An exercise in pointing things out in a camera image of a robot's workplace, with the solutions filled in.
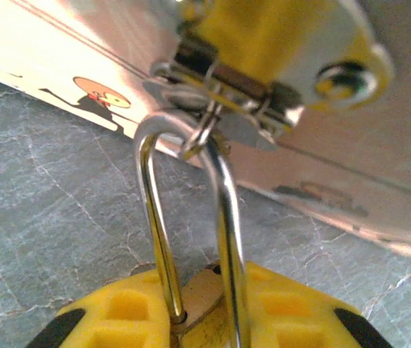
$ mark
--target metal shackle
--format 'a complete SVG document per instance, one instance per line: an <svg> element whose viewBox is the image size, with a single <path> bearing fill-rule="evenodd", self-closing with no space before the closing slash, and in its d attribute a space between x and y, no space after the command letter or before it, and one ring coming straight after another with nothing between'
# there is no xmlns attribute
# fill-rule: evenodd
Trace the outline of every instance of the metal shackle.
<svg viewBox="0 0 411 348"><path fill-rule="evenodd" d="M136 172L145 212L154 241L157 270L173 324L186 318L178 272L168 242L159 193L155 181L153 152L157 139L170 133L189 140L198 127L191 115L179 109L164 109L142 121L134 136ZM215 227L220 253L225 303L232 348L250 348L250 326L246 306L246 281L236 185L230 166L210 137L197 154L208 174L215 204Z"/></svg>

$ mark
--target marble surface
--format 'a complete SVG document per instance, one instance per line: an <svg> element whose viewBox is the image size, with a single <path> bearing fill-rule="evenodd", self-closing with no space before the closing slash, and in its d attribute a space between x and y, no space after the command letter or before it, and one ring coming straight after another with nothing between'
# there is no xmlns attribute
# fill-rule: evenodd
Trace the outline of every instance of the marble surface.
<svg viewBox="0 0 411 348"><path fill-rule="evenodd" d="M56 311L153 267L133 144L0 84L0 347L24 347ZM204 174L157 155L183 281L217 250ZM240 189L244 250L361 309L411 348L411 258Z"/></svg>

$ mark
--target screw head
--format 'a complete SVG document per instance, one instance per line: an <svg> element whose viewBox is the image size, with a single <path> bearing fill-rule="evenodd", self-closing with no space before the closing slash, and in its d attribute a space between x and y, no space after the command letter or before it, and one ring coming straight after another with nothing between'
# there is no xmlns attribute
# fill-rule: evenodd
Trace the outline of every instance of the screw head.
<svg viewBox="0 0 411 348"><path fill-rule="evenodd" d="M377 87L374 74L353 62L324 67L315 84L320 96L341 106L352 106L369 99Z"/></svg>

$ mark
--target padlock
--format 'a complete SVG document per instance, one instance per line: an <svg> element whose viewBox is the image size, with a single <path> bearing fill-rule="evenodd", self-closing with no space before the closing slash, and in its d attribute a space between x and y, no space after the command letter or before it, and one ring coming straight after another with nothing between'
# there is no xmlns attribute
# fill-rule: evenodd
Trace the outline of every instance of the padlock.
<svg viewBox="0 0 411 348"><path fill-rule="evenodd" d="M152 153L163 133L187 142L198 128L190 114L164 109L136 132L136 170L157 269L66 306L28 348L391 347L355 308L244 263L236 186L213 135L196 153L213 192L220 261L180 289Z"/></svg>

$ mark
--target metal hasp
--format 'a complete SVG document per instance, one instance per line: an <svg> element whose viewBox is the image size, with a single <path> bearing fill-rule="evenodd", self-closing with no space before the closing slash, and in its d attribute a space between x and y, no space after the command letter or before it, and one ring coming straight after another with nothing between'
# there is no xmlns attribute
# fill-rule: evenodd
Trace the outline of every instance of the metal hasp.
<svg viewBox="0 0 411 348"><path fill-rule="evenodd" d="M182 0L171 6L180 41L169 61L151 67L167 90L162 94L184 109L191 100L203 106L213 99L223 105L223 117L245 117L273 145L304 109L360 107L394 77L355 0Z"/></svg>
<svg viewBox="0 0 411 348"><path fill-rule="evenodd" d="M181 298L178 273L168 242L159 192L155 181L153 151L163 133L174 134L185 141L193 137L199 123L189 114L168 109L146 118L136 131L136 170L141 197L145 204L154 239L154 253L162 282L163 294L173 324L186 318ZM236 185L227 160L213 137L197 153L206 170L215 201L215 223L220 266L232 348L250 348L250 325L246 306L244 258L241 246Z"/></svg>

